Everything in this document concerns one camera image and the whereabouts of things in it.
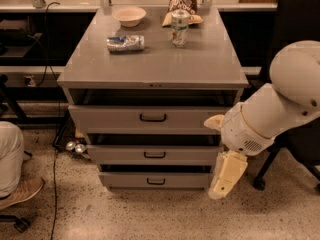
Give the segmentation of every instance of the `office chair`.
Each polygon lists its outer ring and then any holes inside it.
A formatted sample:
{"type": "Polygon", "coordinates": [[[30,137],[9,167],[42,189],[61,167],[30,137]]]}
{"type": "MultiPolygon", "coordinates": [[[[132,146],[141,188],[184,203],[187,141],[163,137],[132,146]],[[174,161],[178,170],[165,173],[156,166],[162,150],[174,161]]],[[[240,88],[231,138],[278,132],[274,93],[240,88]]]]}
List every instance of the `office chair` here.
{"type": "MultiPolygon", "coordinates": [[[[32,157],[32,153],[29,153],[27,151],[24,151],[25,155],[28,156],[29,158],[32,157]]],[[[13,222],[14,227],[16,230],[18,230],[20,233],[23,233],[30,227],[30,222],[26,218],[18,218],[17,216],[14,215],[2,215],[0,214],[0,223],[3,222],[13,222]]]]}
{"type": "MultiPolygon", "coordinates": [[[[270,40],[265,63],[259,77],[250,80],[252,92],[264,83],[271,82],[269,67],[275,55],[285,46],[302,41],[320,41],[320,0],[279,0],[275,14],[273,34],[270,40]]],[[[279,135],[275,143],[268,148],[269,157],[254,180],[254,187],[264,190],[264,174],[272,164],[281,148],[287,148],[293,157],[303,164],[319,181],[320,172],[320,119],[288,130],[279,135]]]]}

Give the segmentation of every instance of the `speckled floor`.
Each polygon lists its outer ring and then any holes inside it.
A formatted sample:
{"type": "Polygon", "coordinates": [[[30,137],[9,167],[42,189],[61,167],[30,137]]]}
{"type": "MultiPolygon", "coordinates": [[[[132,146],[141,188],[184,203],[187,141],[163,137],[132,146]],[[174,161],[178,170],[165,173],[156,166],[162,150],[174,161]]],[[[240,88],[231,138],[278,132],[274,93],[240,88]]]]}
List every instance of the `speckled floor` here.
{"type": "Polygon", "coordinates": [[[45,187],[33,199],[2,214],[28,218],[24,233],[0,224],[0,239],[320,239],[320,194],[317,180],[283,151],[265,179],[265,191],[252,187],[265,159],[249,161],[248,173],[225,199],[205,192],[118,190],[109,192],[97,167],[68,153],[56,155],[57,216],[51,147],[54,129],[25,129],[26,150],[33,158],[23,165],[23,178],[42,176],[45,187]]]}

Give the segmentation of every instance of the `black cable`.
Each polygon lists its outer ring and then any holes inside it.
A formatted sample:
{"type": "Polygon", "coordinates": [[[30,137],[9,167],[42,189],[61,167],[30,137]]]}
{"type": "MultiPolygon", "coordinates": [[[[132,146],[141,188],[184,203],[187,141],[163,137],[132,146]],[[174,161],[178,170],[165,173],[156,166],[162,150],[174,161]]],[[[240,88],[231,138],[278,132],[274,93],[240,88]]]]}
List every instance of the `black cable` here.
{"type": "Polygon", "coordinates": [[[54,189],[54,215],[53,215],[53,223],[51,228],[51,236],[50,239],[53,240],[54,229],[56,226],[57,220],[57,211],[58,211],[58,193],[57,193],[57,182],[56,182],[56,163],[58,158],[58,151],[56,150],[54,153],[53,159],[53,189],[54,189]]]}
{"type": "MultiPolygon", "coordinates": [[[[59,91],[60,91],[60,89],[59,89],[59,87],[58,87],[58,88],[57,88],[57,92],[58,92],[58,118],[61,117],[61,99],[59,98],[59,97],[60,97],[59,91]]],[[[57,135],[58,132],[59,132],[59,128],[60,128],[60,127],[57,125],[57,126],[56,126],[56,135],[57,135]]]]}
{"type": "MultiPolygon", "coordinates": [[[[43,52],[43,54],[44,54],[44,57],[45,57],[45,59],[46,59],[46,66],[45,66],[45,68],[44,68],[44,73],[43,73],[43,75],[42,75],[42,79],[41,79],[40,83],[38,83],[38,84],[36,85],[36,87],[40,87],[40,86],[43,84],[43,82],[44,82],[44,80],[45,80],[45,78],[46,78],[47,68],[48,68],[48,64],[49,64],[49,59],[48,59],[48,55],[47,55],[47,53],[46,53],[46,51],[45,51],[42,43],[41,43],[37,38],[35,38],[35,37],[33,37],[33,36],[28,36],[28,37],[29,37],[29,38],[32,38],[33,40],[36,41],[37,44],[39,44],[39,46],[40,46],[40,48],[41,48],[41,50],[42,50],[42,52],[43,52]]],[[[57,80],[57,76],[55,75],[55,73],[54,73],[54,71],[53,71],[53,69],[52,69],[52,66],[49,65],[49,68],[50,68],[50,70],[51,70],[51,73],[52,73],[54,79],[57,80]]]]}
{"type": "Polygon", "coordinates": [[[53,4],[60,5],[59,2],[52,2],[52,3],[47,5],[46,11],[44,13],[44,27],[45,27],[45,31],[46,31],[46,34],[47,34],[47,54],[48,55],[49,55],[49,48],[50,48],[50,45],[49,45],[50,37],[49,37],[49,30],[48,30],[48,24],[47,24],[47,15],[48,15],[49,7],[51,5],[53,5],[53,4]]]}

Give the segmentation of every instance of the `drawer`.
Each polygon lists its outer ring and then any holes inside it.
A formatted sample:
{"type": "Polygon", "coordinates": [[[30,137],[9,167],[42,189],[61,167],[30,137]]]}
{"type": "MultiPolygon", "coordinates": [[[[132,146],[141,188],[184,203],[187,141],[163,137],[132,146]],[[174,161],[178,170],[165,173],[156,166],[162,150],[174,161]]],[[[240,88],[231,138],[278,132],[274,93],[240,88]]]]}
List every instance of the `drawer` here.
{"type": "Polygon", "coordinates": [[[199,172],[100,172],[103,186],[113,188],[206,189],[210,174],[199,172]]]}
{"type": "Polygon", "coordinates": [[[210,165],[214,166],[218,147],[185,146],[95,146],[88,145],[90,158],[97,164],[131,165],[210,165]]]}
{"type": "Polygon", "coordinates": [[[82,133],[212,134],[204,121],[226,108],[71,105],[69,111],[82,133]]]}

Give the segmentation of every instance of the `chip bag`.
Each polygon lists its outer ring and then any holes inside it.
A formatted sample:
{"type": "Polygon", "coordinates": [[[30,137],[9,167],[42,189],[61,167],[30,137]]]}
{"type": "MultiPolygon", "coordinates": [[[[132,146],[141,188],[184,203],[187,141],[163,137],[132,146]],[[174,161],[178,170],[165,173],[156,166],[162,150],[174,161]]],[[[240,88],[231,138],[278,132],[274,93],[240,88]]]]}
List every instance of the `chip bag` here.
{"type": "Polygon", "coordinates": [[[197,0],[170,0],[168,12],[164,18],[162,26],[171,25],[171,12],[177,9],[184,9],[190,13],[189,24],[198,24],[203,22],[201,16],[197,15],[197,0]]]}

